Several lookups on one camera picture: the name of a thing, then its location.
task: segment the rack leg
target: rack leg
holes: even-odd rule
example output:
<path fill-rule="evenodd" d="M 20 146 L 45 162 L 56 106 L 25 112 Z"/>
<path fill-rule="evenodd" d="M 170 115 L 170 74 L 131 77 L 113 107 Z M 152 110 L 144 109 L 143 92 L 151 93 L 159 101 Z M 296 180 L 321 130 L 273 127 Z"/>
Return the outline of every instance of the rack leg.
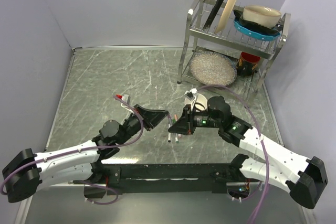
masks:
<path fill-rule="evenodd" d="M 201 27 L 201 20 L 202 20 L 202 14 L 203 14 L 203 4 L 204 0 L 200 0 L 199 5 L 198 5 L 198 16 L 197 16 L 197 21 L 196 21 L 196 28 L 200 29 Z M 193 51 L 196 50 L 197 47 L 197 41 L 198 38 L 194 37 L 194 46 L 193 46 Z"/>
<path fill-rule="evenodd" d="M 190 38 L 189 28 L 190 28 L 192 16 L 193 16 L 192 14 L 188 13 L 187 23 L 185 25 L 184 44 L 183 44 L 182 54 L 180 58 L 180 63 L 178 64 L 177 84 L 181 84 L 182 82 L 182 71 L 183 71 L 183 65 L 184 65 L 184 58 L 185 58 L 185 55 L 187 54 L 187 49 L 189 45 L 189 38 Z"/>
<path fill-rule="evenodd" d="M 275 59 L 277 58 L 280 50 L 281 50 L 281 48 L 277 47 L 277 49 L 276 49 L 275 54 L 273 55 L 273 57 L 270 60 L 268 60 L 268 62 L 266 63 L 266 66 L 265 66 L 264 70 L 261 73 L 261 76 L 260 76 L 260 78 L 258 80 L 258 83 L 257 83 L 256 87 L 254 88 L 253 93 L 248 98 L 248 105 L 249 106 L 252 106 L 252 103 L 253 103 L 255 97 L 259 93 L 259 90 L 260 90 L 262 84 L 264 83 L 266 74 L 267 74 L 268 70 L 270 69 L 270 67 L 272 66 L 272 64 L 275 61 Z"/>

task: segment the beige bowl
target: beige bowl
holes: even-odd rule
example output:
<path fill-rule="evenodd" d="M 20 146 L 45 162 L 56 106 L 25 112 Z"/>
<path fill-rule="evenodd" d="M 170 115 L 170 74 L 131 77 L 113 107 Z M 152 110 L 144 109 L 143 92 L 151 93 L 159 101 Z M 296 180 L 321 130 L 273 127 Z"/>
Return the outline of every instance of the beige bowl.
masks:
<path fill-rule="evenodd" d="M 261 5 L 247 5 L 243 10 L 243 19 L 268 28 L 273 28 L 281 18 L 281 12 Z"/>

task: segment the metal dish rack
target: metal dish rack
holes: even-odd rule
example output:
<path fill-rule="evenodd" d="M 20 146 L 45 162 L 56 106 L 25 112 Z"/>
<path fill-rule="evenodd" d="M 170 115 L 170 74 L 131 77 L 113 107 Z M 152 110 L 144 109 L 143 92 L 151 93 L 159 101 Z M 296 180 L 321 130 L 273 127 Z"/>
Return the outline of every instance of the metal dish rack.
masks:
<path fill-rule="evenodd" d="M 257 40 L 251 38 L 249 36 L 243 35 L 239 31 L 236 30 L 234 27 L 234 16 L 231 15 L 224 30 L 219 33 L 215 34 L 216 24 L 218 24 L 218 20 L 222 14 L 221 10 L 216 15 L 215 20 L 211 27 L 206 30 L 203 30 L 203 25 L 210 13 L 210 10 L 215 5 L 216 0 L 194 0 L 190 9 L 188 10 L 187 14 L 187 22 L 185 26 L 185 37 L 184 37 L 184 45 L 183 50 L 180 58 L 180 63 L 178 66 L 178 73 L 177 73 L 177 83 L 180 84 L 182 81 L 187 81 L 189 83 L 195 85 L 203 85 L 203 83 L 197 81 L 191 74 L 189 64 L 190 61 L 187 63 L 186 67 L 184 67 L 184 60 L 187 53 L 187 49 L 189 46 L 189 38 L 190 36 L 194 37 L 194 45 L 193 51 L 199 50 L 208 50 L 206 48 L 202 48 L 197 45 L 198 39 L 207 40 L 209 42 L 222 45 L 228 48 L 232 48 L 238 51 L 247 52 L 249 54 L 259 56 L 261 61 L 257 66 L 256 74 L 252 75 L 248 78 L 242 78 L 242 80 L 237 80 L 233 84 L 233 86 L 237 85 L 244 85 L 244 98 L 248 101 L 249 104 L 252 104 L 254 98 L 258 94 L 262 84 L 264 83 L 266 74 L 270 67 L 272 66 L 274 60 L 280 53 L 282 47 L 286 43 L 287 36 L 288 36 L 288 29 L 290 23 L 290 14 L 285 13 L 282 18 L 279 20 L 278 24 L 283 25 L 283 30 L 281 32 L 281 36 L 273 41 L 267 42 L 262 40 Z M 223 2 L 221 8 L 224 8 L 226 2 Z M 243 8 L 240 6 L 235 5 L 234 9 L 243 11 Z M 260 70 L 260 66 L 263 64 L 263 61 L 267 60 L 263 70 Z M 219 89 L 212 89 L 216 93 L 222 93 L 222 90 Z"/>

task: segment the rack shelf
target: rack shelf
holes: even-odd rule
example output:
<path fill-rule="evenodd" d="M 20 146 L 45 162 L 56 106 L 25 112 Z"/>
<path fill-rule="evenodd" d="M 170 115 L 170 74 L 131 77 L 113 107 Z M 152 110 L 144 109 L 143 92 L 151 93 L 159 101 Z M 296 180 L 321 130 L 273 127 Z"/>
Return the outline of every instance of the rack shelf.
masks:
<path fill-rule="evenodd" d="M 288 36 L 288 29 L 290 23 L 290 14 L 285 13 L 282 18 L 279 20 L 278 25 L 283 25 L 283 30 L 281 36 L 273 41 L 262 41 L 251 38 L 249 36 L 243 35 L 239 31 L 236 30 L 234 27 L 234 15 L 231 14 L 224 30 L 219 34 L 215 34 L 216 24 L 218 24 L 222 11 L 219 10 L 212 25 L 208 29 L 203 29 L 204 23 L 209 16 L 209 13 L 213 6 L 215 5 L 216 0 L 194 0 L 191 5 L 191 8 L 188 10 L 187 14 L 187 22 L 185 28 L 185 37 L 184 37 L 184 46 L 182 50 L 182 55 L 180 58 L 180 64 L 178 66 L 178 80 L 177 83 L 181 83 L 183 81 L 187 81 L 193 84 L 203 84 L 197 81 L 194 77 L 192 77 L 190 71 L 187 71 L 189 66 L 189 62 L 185 69 L 184 66 L 184 59 L 186 55 L 186 51 L 189 45 L 190 36 L 194 37 L 194 45 L 193 51 L 196 50 L 207 50 L 205 48 L 201 48 L 197 45 L 198 39 L 206 40 L 218 45 L 222 45 L 225 47 L 229 47 L 238 51 L 247 52 L 249 54 L 259 56 L 261 61 L 259 62 L 259 66 L 257 69 L 259 70 L 262 62 L 267 60 L 266 66 L 264 67 L 263 71 L 255 76 L 258 77 L 258 81 L 254 87 L 253 83 L 255 81 L 250 81 L 248 84 L 248 92 L 245 95 L 245 99 L 251 104 L 259 92 L 261 88 L 265 76 L 271 67 L 272 63 L 274 62 L 275 58 L 279 54 L 280 50 L 284 46 L 287 36 Z M 224 8 L 226 3 L 222 3 L 221 8 Z M 243 8 L 240 6 L 235 5 L 234 9 L 242 11 Z M 239 78 L 234 83 L 234 86 L 241 84 Z"/>

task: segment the floor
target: floor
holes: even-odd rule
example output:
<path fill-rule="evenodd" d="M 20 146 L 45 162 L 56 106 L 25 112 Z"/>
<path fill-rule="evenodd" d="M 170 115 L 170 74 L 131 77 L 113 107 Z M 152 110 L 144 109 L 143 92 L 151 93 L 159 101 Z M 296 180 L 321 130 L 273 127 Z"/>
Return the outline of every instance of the floor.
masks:
<path fill-rule="evenodd" d="M 103 123 L 114 119 L 120 123 L 128 115 L 113 99 L 114 94 L 130 94 L 131 104 L 149 109 L 167 109 L 181 115 L 184 92 L 192 85 L 178 85 L 177 67 L 180 49 L 80 49 L 75 58 L 56 115 L 47 149 L 71 147 L 98 134 Z M 241 94 L 243 87 L 235 86 Z M 216 94 L 202 92 L 207 98 Z M 225 95 L 232 113 L 253 124 L 244 106 Z M 262 133 L 278 142 L 275 126 L 264 91 L 251 107 Z M 167 121 L 140 140 L 107 160 L 106 163 L 229 163 L 238 153 L 247 154 L 224 142 L 216 129 L 196 129 L 192 136 L 182 136 L 179 143 L 167 141 Z"/>

